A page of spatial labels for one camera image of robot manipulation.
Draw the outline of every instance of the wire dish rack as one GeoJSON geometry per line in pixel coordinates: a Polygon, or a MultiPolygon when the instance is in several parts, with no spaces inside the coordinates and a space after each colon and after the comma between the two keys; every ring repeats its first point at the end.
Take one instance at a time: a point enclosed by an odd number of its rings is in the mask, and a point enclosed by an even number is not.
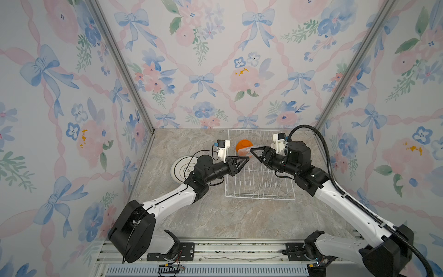
{"type": "MultiPolygon", "coordinates": [[[[270,146],[272,135],[279,130],[229,129],[228,140],[231,141],[228,155],[236,156],[235,146],[241,140],[249,140],[254,146],[270,146]]],[[[277,178],[273,170],[262,163],[246,164],[234,177],[227,175],[225,196],[236,198],[295,200],[291,179],[277,178]]]]}

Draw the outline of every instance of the blue bow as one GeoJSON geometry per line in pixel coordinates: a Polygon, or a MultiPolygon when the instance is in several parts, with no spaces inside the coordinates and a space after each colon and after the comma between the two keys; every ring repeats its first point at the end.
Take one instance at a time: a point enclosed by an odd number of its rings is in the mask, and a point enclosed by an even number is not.
{"type": "Polygon", "coordinates": [[[158,119],[158,120],[162,120],[162,119],[163,119],[163,126],[161,126],[160,128],[164,128],[165,126],[167,126],[168,122],[169,122],[172,126],[174,126],[174,127],[176,127],[176,128],[178,128],[178,127],[180,126],[180,124],[175,123],[174,121],[172,121],[172,120],[175,119],[175,114],[174,114],[174,113],[168,113],[168,114],[159,114],[159,113],[156,113],[156,114],[154,114],[154,117],[155,117],[156,119],[158,119]]]}
{"type": "Polygon", "coordinates": [[[357,127],[357,126],[365,127],[369,124],[368,132],[366,132],[366,144],[368,144],[369,139],[374,141],[374,133],[373,133],[374,123],[375,123],[375,127],[377,129],[380,129],[381,127],[383,127],[386,124],[388,119],[386,118],[386,116],[378,114],[375,111],[375,108],[372,104],[366,105],[365,113],[367,115],[369,115],[365,119],[365,121],[363,121],[362,123],[352,122],[352,128],[357,127]]]}
{"type": "Polygon", "coordinates": [[[376,210],[376,208],[375,208],[374,206],[372,206],[372,205],[369,203],[369,200],[366,198],[366,193],[365,193],[365,191],[364,191],[362,188],[359,188],[359,189],[357,189],[357,194],[358,194],[358,197],[360,197],[360,199],[361,199],[361,200],[359,200],[360,203],[362,203],[363,205],[365,205],[366,208],[370,209],[373,213],[375,213],[375,214],[377,215],[377,214],[378,214],[378,213],[377,213],[377,210],[376,210]]]}
{"type": "Polygon", "coordinates": [[[135,13],[130,13],[130,14],[125,14],[124,12],[118,12],[118,13],[114,14],[114,17],[115,17],[115,20],[117,20],[117,23],[122,27],[129,24],[129,29],[131,30],[131,34],[132,34],[132,40],[130,40],[126,44],[125,49],[129,49],[130,51],[132,51],[132,45],[133,45],[134,41],[138,40],[137,30],[139,30],[139,32],[142,34],[142,36],[144,36],[144,38],[147,41],[149,41],[152,45],[157,47],[157,45],[154,42],[154,40],[157,37],[155,35],[148,33],[141,26],[138,25],[138,24],[141,24],[144,26],[149,26],[148,14],[146,13],[145,10],[138,9],[135,13]]]}
{"type": "Polygon", "coordinates": [[[129,189],[131,189],[131,175],[129,174],[129,172],[137,170],[135,163],[131,167],[130,165],[131,165],[131,160],[129,159],[128,156],[126,156],[126,159],[124,160],[123,170],[120,173],[120,181],[123,182],[124,179],[127,178],[129,189]]]}
{"type": "MultiPolygon", "coordinates": [[[[368,22],[366,23],[366,27],[370,28],[372,27],[375,17],[377,14],[373,14],[369,17],[368,22]]],[[[388,19],[388,21],[386,21],[386,24],[383,27],[383,30],[385,31],[385,33],[387,35],[389,35],[392,30],[395,28],[395,26],[398,23],[398,16],[393,16],[390,19],[388,19]]],[[[375,47],[374,47],[374,58],[377,57],[378,51],[379,50],[384,50],[385,47],[383,46],[383,40],[381,38],[381,33],[378,35],[377,37],[377,42],[375,43],[375,47]]]]}
{"type": "Polygon", "coordinates": [[[48,203],[45,203],[40,207],[39,211],[34,217],[34,223],[39,225],[45,225],[48,223],[55,208],[56,211],[66,218],[65,224],[63,225],[63,237],[65,238],[67,232],[72,231],[68,221],[70,209],[68,205],[63,203],[57,204],[57,202],[76,200],[86,196],[88,193],[82,192],[83,187],[84,185],[73,193],[63,196],[63,194],[65,194],[71,188],[71,182],[64,176],[59,177],[54,184],[54,193],[49,197],[48,203]]]}
{"type": "Polygon", "coordinates": [[[38,86],[40,84],[43,74],[43,78],[55,94],[55,118],[58,118],[59,114],[64,116],[62,108],[60,106],[60,102],[58,101],[58,98],[60,97],[60,88],[58,87],[58,84],[55,82],[55,80],[45,71],[47,71],[57,80],[61,81],[63,84],[76,89],[79,88],[76,84],[72,82],[72,79],[74,78],[73,74],[60,74],[50,69],[52,67],[58,66],[60,66],[60,62],[55,56],[54,51],[52,51],[51,47],[44,44],[42,45],[42,48],[40,48],[40,57],[37,58],[35,62],[25,63],[20,69],[20,74],[22,75],[22,77],[32,86],[38,86]]]}
{"type": "Polygon", "coordinates": [[[294,81],[294,84],[292,85],[292,88],[290,90],[285,90],[284,92],[282,92],[281,95],[286,96],[291,90],[295,90],[300,83],[300,87],[302,88],[302,91],[307,94],[306,90],[309,90],[311,87],[308,86],[307,84],[304,83],[304,80],[310,81],[312,80],[312,78],[314,77],[315,71],[313,70],[309,70],[306,73],[298,73],[298,72],[291,72],[288,75],[288,80],[294,81]]]}
{"type": "Polygon", "coordinates": [[[255,125],[253,122],[257,122],[258,120],[258,115],[253,115],[251,117],[238,117],[237,121],[238,122],[243,122],[243,127],[242,128],[246,128],[246,126],[251,126],[251,128],[258,128],[257,125],[255,125]]]}
{"type": "Polygon", "coordinates": [[[115,87],[111,92],[109,93],[109,98],[111,99],[112,103],[115,103],[115,101],[118,101],[118,104],[120,105],[120,120],[123,120],[123,103],[122,99],[126,102],[130,102],[131,100],[128,99],[128,94],[123,94],[121,91],[123,90],[123,87],[121,86],[121,82],[119,79],[115,80],[115,87]]]}
{"type": "Polygon", "coordinates": [[[198,82],[198,91],[196,93],[192,94],[191,98],[195,99],[197,97],[197,94],[199,94],[200,92],[203,91],[203,85],[205,85],[205,88],[208,90],[208,92],[210,94],[212,94],[212,96],[215,97],[215,93],[214,92],[216,92],[217,90],[213,89],[212,87],[210,87],[207,84],[207,83],[210,83],[210,84],[214,83],[214,74],[208,73],[205,76],[191,75],[191,76],[189,76],[189,81],[192,84],[195,84],[195,83],[198,82]]]}
{"type": "MultiPolygon", "coordinates": [[[[257,36],[257,22],[271,26],[272,23],[274,22],[275,15],[276,12],[274,11],[274,9],[268,9],[264,13],[257,13],[257,14],[253,12],[245,12],[241,16],[241,21],[243,23],[243,26],[248,26],[252,24],[251,35],[249,36],[249,39],[240,43],[238,48],[244,50],[248,42],[250,40],[253,40],[257,36]]],[[[269,34],[264,29],[262,24],[258,25],[258,28],[260,29],[261,38],[263,39],[264,43],[269,47],[269,40],[273,39],[274,36],[269,34]]]]}

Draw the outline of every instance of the green leaf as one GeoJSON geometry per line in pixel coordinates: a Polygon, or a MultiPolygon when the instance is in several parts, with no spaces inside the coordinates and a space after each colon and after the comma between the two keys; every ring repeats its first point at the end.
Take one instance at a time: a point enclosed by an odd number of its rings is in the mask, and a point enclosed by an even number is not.
{"type": "Polygon", "coordinates": [[[11,151],[9,151],[8,153],[6,153],[4,156],[3,156],[3,160],[7,160],[10,156],[12,156],[13,155],[13,153],[11,152],[11,151]]]}
{"type": "Polygon", "coordinates": [[[181,17],[175,17],[172,21],[171,24],[169,24],[169,32],[172,34],[174,34],[178,28],[180,28],[180,25],[182,24],[182,18],[181,17]]]}
{"type": "Polygon", "coordinates": [[[107,158],[104,152],[102,152],[100,154],[100,163],[101,163],[101,167],[103,167],[103,169],[106,172],[106,164],[107,164],[107,158]]]}
{"type": "Polygon", "coordinates": [[[376,171],[382,175],[388,176],[388,175],[391,175],[392,168],[390,166],[388,166],[387,164],[385,164],[385,165],[377,166],[374,169],[374,171],[376,171]]]}
{"type": "Polygon", "coordinates": [[[403,188],[403,186],[397,186],[398,180],[401,180],[401,179],[402,178],[401,178],[400,174],[394,175],[394,189],[395,189],[395,192],[398,195],[400,195],[400,197],[403,197],[403,193],[401,192],[401,189],[403,188]]]}
{"type": "Polygon", "coordinates": [[[407,41],[403,42],[403,43],[397,48],[397,50],[395,51],[394,54],[398,54],[398,53],[401,53],[401,52],[403,52],[403,51],[408,51],[409,49],[413,48],[414,45],[417,44],[417,42],[419,42],[419,40],[416,39],[416,38],[413,38],[413,39],[410,39],[410,40],[407,40],[407,41]]]}
{"type": "Polygon", "coordinates": [[[239,91],[235,96],[234,102],[237,102],[238,100],[242,99],[244,95],[245,95],[244,91],[239,91]]]}
{"type": "Polygon", "coordinates": [[[416,33],[420,37],[426,30],[428,23],[429,23],[429,13],[427,12],[427,9],[423,6],[423,8],[421,8],[421,12],[420,15],[418,16],[416,23],[416,33]]]}
{"type": "Polygon", "coordinates": [[[162,0],[163,5],[165,5],[166,9],[172,13],[179,13],[179,9],[177,5],[172,0],[162,0]]]}
{"type": "Polygon", "coordinates": [[[109,146],[106,145],[106,143],[103,144],[103,150],[108,150],[112,147],[112,144],[114,143],[114,140],[108,141],[109,146]]]}

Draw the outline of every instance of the wire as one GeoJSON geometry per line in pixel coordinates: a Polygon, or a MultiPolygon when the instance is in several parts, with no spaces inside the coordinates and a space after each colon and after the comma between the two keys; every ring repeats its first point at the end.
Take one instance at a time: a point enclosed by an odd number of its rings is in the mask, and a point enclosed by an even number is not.
{"type": "Polygon", "coordinates": [[[211,156],[212,156],[212,159],[213,160],[218,160],[218,154],[217,154],[217,159],[215,159],[214,158],[214,152],[217,152],[217,151],[214,151],[214,144],[212,145],[212,153],[211,153],[211,156]]]}
{"type": "Polygon", "coordinates": [[[203,152],[203,151],[216,152],[216,151],[214,151],[214,150],[204,150],[204,149],[195,152],[195,154],[192,155],[191,159],[189,160],[188,165],[186,166],[185,170],[183,170],[183,172],[186,172],[186,170],[188,169],[188,167],[189,167],[189,165],[191,164],[191,161],[192,161],[192,159],[195,157],[195,155],[197,155],[197,153],[199,153],[199,152],[203,152]]]}
{"type": "Polygon", "coordinates": [[[274,171],[274,174],[275,174],[277,177],[279,177],[279,178],[291,179],[291,180],[294,180],[294,181],[295,181],[294,178],[291,178],[291,177],[289,177],[289,176],[280,176],[280,175],[277,175],[277,171],[274,171]]]}
{"type": "Polygon", "coordinates": [[[144,213],[146,213],[146,212],[148,212],[148,210],[145,210],[145,209],[144,209],[144,211],[141,213],[139,219],[138,219],[138,220],[136,221],[136,223],[134,224],[134,227],[132,228],[131,233],[129,234],[129,238],[128,238],[128,241],[126,242],[126,246],[125,246],[125,248],[124,248],[124,252],[123,252],[124,255],[123,255],[123,259],[122,259],[122,261],[121,261],[122,264],[124,264],[124,262],[126,261],[126,259],[125,259],[124,257],[128,254],[128,253],[126,252],[126,250],[127,250],[127,248],[128,248],[129,240],[131,239],[132,233],[134,232],[134,230],[136,229],[136,227],[139,225],[139,223],[140,223],[140,221],[141,221],[141,219],[142,219],[144,213]]]}
{"type": "MultiPolygon", "coordinates": [[[[312,127],[310,125],[299,125],[297,127],[295,127],[294,129],[292,129],[292,131],[289,133],[288,136],[288,142],[291,142],[291,136],[292,134],[300,129],[300,128],[307,128],[312,130],[320,139],[320,141],[322,142],[323,145],[323,149],[325,151],[325,157],[326,157],[326,166],[328,168],[328,175],[329,175],[329,179],[331,180],[332,185],[334,186],[334,188],[341,194],[344,195],[345,191],[342,190],[342,188],[337,184],[337,182],[334,179],[334,176],[332,175],[332,166],[331,166],[331,160],[330,160],[330,155],[329,155],[329,149],[328,146],[326,144],[325,138],[323,137],[323,135],[315,128],[312,127]]],[[[374,221],[376,221],[377,223],[380,224],[380,226],[383,225],[383,227],[385,229],[387,229],[389,232],[391,232],[395,237],[397,237],[399,240],[401,240],[416,256],[417,258],[420,260],[420,262],[423,264],[423,267],[426,270],[426,274],[427,277],[433,277],[434,273],[432,271],[431,266],[429,265],[429,262],[426,260],[426,258],[420,253],[420,251],[415,248],[415,246],[413,246],[407,239],[405,239],[402,235],[400,235],[399,233],[397,233],[393,228],[391,228],[391,226],[387,225],[384,223],[383,220],[381,220],[376,214],[374,214],[371,210],[369,210],[368,208],[366,208],[365,206],[361,205],[357,200],[355,200],[354,198],[352,198],[351,196],[349,196],[348,194],[346,194],[345,196],[346,199],[348,199],[350,202],[352,202],[352,204],[354,204],[355,206],[357,206],[360,210],[364,211],[367,215],[369,215],[374,221]]]]}
{"type": "Polygon", "coordinates": [[[221,184],[221,183],[223,183],[224,181],[225,181],[225,177],[224,176],[222,176],[222,178],[223,178],[223,180],[221,180],[221,182],[219,182],[219,183],[217,183],[217,184],[209,184],[209,186],[210,187],[213,187],[213,186],[218,186],[219,184],[221,184]]]}

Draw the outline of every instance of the black bracket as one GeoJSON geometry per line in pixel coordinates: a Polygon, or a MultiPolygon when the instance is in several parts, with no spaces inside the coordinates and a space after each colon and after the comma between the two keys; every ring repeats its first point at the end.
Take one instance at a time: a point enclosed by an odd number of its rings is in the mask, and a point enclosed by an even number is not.
{"type": "MultiPolygon", "coordinates": [[[[181,242],[179,244],[179,252],[181,252],[180,257],[177,257],[177,259],[180,259],[180,261],[193,261],[194,260],[194,248],[195,243],[193,242],[181,242]]],[[[148,256],[146,257],[147,261],[165,261],[165,258],[163,255],[158,253],[148,253],[148,256]]]]}
{"type": "MultiPolygon", "coordinates": [[[[285,243],[286,250],[290,252],[303,251],[303,242],[287,242],[285,243]]],[[[288,254],[289,261],[309,261],[304,254],[288,254]]]]}

